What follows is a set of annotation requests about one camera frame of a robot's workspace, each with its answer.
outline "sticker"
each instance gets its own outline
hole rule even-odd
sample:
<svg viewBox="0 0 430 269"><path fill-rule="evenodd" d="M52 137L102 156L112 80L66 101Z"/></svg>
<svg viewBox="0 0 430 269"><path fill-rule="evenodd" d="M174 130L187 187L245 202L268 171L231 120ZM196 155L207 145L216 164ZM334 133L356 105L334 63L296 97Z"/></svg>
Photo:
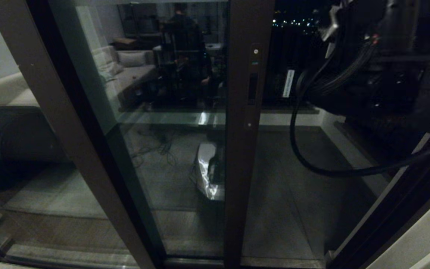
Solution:
<svg viewBox="0 0 430 269"><path fill-rule="evenodd" d="M288 70L288 73L286 74L285 89L283 90L283 98L290 97L290 93L292 92L292 84L293 84L294 77L295 77L295 70Z"/></svg>

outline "black cable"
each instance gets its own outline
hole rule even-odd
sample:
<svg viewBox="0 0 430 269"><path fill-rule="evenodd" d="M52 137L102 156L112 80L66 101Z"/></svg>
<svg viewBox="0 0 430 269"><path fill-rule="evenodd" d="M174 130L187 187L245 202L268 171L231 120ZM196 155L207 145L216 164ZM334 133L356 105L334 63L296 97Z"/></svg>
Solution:
<svg viewBox="0 0 430 269"><path fill-rule="evenodd" d="M320 175L328 176L328 177L361 177L361 176L380 174L380 173L386 172L387 170L391 170L395 168L406 167L410 164L420 162L422 160L425 160L427 157L430 157L430 149L427 149L422 152L414 153L403 160L399 160L385 165L368 167L368 168L360 168L360 169L334 170L334 171L325 170L325 169L316 167L311 163L309 163L303 157L296 143L296 137L295 137L296 116L297 116L298 110L300 109L300 104L303 100L304 95L311 87L313 82L316 80L316 78L321 74L321 72L323 72L326 66L331 62L331 59L333 59L334 53L335 51L332 51L331 55L328 57L325 63L318 69L318 71L312 76L312 78L305 84L305 86L301 90L297 91L296 102L292 113L292 119L290 121L290 142L292 145L292 150L294 154L297 156L298 160L300 160L300 163L302 163L302 165L307 167L312 172L315 172Z"/></svg>
<svg viewBox="0 0 430 269"><path fill-rule="evenodd" d="M371 42L364 44L356 60L351 63L350 66L344 69L343 72L338 74L336 77L331 79L330 81L322 80L315 85L313 85L310 90L317 96L328 95L335 90L339 89L342 85L344 85L348 79L352 77L355 73L357 73L360 68L365 66L365 64L371 59L371 56L375 50L374 44Z"/></svg>
<svg viewBox="0 0 430 269"><path fill-rule="evenodd" d="M167 160L167 163L172 166L175 167L177 166L177 157L174 156L171 152L170 149L172 148L172 142L174 141L174 137L177 135L177 131L173 130L172 131L172 135L171 136L167 136L166 133L154 133L153 131L150 131L149 134L143 134L141 131L137 131L137 133L140 136L150 136L151 138L153 138L154 140L159 141L159 145L150 148L148 146L143 146L142 148L140 148L138 151L136 151L135 153L131 154L130 157L135 161L134 166L136 168L140 167L143 163L144 163L144 158L143 156L147 153L150 152L157 152L159 155L164 156Z"/></svg>

